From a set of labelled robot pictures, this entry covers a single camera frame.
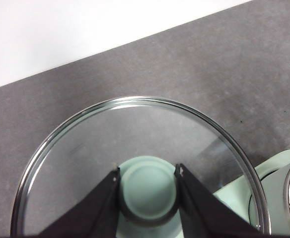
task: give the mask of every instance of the glass cover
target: glass cover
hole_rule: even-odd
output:
[[[256,173],[238,144],[215,122],[185,105],[127,97],[83,110],[60,125],[34,154],[21,181],[12,235],[32,235],[80,202],[113,168],[137,156],[183,163],[220,200],[248,221],[221,189],[239,178],[242,203],[256,203],[255,226],[269,229]]]

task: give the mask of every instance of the mint green knob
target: mint green knob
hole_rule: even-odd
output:
[[[122,213],[147,227],[164,224],[178,208],[174,167],[162,159],[150,158],[130,164],[120,183]]]

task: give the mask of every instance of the lid rim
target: lid rim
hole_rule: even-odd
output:
[[[92,105],[86,109],[83,109],[82,111],[76,113],[72,117],[65,120],[62,124],[60,124],[55,130],[53,130],[48,137],[42,142],[42,144],[38,147],[38,149],[35,151],[35,153],[32,155],[30,162],[26,166],[26,169],[23,173],[22,179],[19,183],[18,190],[15,196],[14,205],[12,209],[12,217],[11,217],[11,224],[10,224],[10,235],[12,237],[16,237],[18,233],[20,233],[23,230],[23,227],[21,226],[20,222],[18,222],[19,219],[22,218],[24,210],[21,210],[20,208],[24,207],[25,203],[25,196],[23,196],[25,192],[25,188],[31,184],[29,181],[31,172],[35,168],[39,168],[43,161],[38,161],[41,154],[45,151],[45,149],[48,147],[51,141],[53,141],[58,135],[60,135],[60,132],[63,131],[65,128],[67,128],[69,125],[71,125],[73,122],[75,122],[77,119],[83,117],[84,115],[87,115],[88,113],[91,113],[93,111],[99,110],[101,108],[107,107],[111,104],[120,104],[120,103],[128,103],[128,102],[156,102],[156,103],[162,103],[170,106],[174,106],[180,109],[183,109],[193,115],[198,116],[200,119],[205,121],[207,124],[211,125],[217,132],[219,132],[227,141],[228,143],[233,147],[233,149],[238,153],[238,155],[241,158],[241,161],[237,159],[238,164],[240,165],[243,173],[249,178],[248,182],[250,182],[250,187],[252,194],[255,197],[256,207],[258,209],[258,216],[259,216],[259,223],[260,223],[260,231],[265,234],[271,233],[271,225],[270,225],[270,219],[269,219],[269,212],[266,205],[266,198],[263,192],[262,185],[260,183],[260,180],[255,172],[255,169],[251,165],[250,161],[248,160],[246,154],[242,150],[242,148],[239,146],[239,144],[232,138],[231,135],[229,135],[219,124],[217,124],[215,121],[213,121],[210,117],[204,115],[202,112],[197,111],[189,106],[186,106],[184,104],[165,99],[160,97],[151,97],[151,96],[131,96],[131,97],[122,97],[122,98],[115,98],[111,100],[106,100],[103,102],[100,102],[98,104]]]

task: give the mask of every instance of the white wall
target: white wall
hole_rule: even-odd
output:
[[[248,0],[0,0],[0,86]]]

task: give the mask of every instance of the gray surface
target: gray surface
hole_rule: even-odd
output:
[[[75,112],[126,95],[188,104],[257,165],[290,148],[290,0],[255,0],[0,88],[0,236],[22,172]]]

